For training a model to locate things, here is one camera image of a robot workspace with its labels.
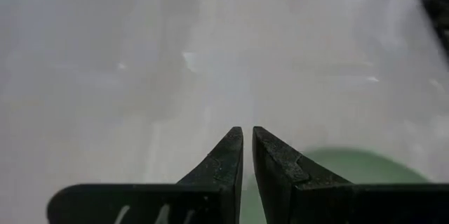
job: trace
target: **white fabric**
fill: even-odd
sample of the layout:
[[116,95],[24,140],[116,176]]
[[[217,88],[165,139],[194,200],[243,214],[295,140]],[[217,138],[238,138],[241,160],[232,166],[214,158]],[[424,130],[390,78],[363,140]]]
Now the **white fabric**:
[[75,183],[175,182],[232,126],[449,181],[418,0],[0,0],[0,223]]

